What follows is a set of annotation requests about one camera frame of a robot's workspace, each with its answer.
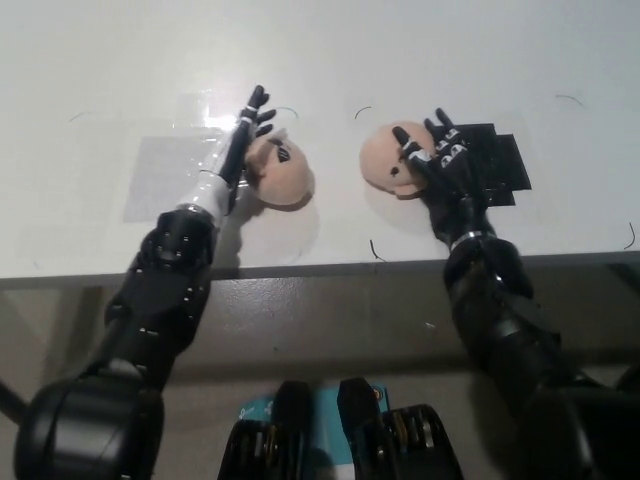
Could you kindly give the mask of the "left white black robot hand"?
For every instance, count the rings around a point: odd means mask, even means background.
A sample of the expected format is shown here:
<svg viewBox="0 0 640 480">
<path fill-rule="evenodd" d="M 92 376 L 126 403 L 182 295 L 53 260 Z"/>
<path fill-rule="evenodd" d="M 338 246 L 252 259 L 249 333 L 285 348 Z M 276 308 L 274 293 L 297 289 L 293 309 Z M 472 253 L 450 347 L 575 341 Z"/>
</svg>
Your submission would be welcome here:
<svg viewBox="0 0 640 480">
<path fill-rule="evenodd" d="M 230 131 L 214 141 L 211 156 L 196 175 L 196 185 L 177 203 L 177 210 L 206 215 L 219 226 L 233 209 L 251 143 L 273 129 L 276 110 L 262 112 L 270 95 L 257 85 Z"/>
</svg>

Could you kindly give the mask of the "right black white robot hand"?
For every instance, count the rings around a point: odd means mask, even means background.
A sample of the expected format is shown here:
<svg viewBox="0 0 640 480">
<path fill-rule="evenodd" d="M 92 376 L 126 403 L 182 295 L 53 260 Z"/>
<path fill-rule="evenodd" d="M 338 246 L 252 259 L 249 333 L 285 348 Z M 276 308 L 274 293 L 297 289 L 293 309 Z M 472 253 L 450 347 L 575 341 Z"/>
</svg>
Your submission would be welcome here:
<svg viewBox="0 0 640 480">
<path fill-rule="evenodd" d="M 392 134 L 403 160 L 426 182 L 422 198 L 435 237 L 454 250 L 466 240 L 496 233 L 487 218 L 489 200 L 480 155 L 467 146 L 465 136 L 443 109 L 438 108 L 435 115 L 438 123 L 424 120 L 425 130 L 434 139 L 433 154 L 399 125 L 392 128 Z"/>
</svg>

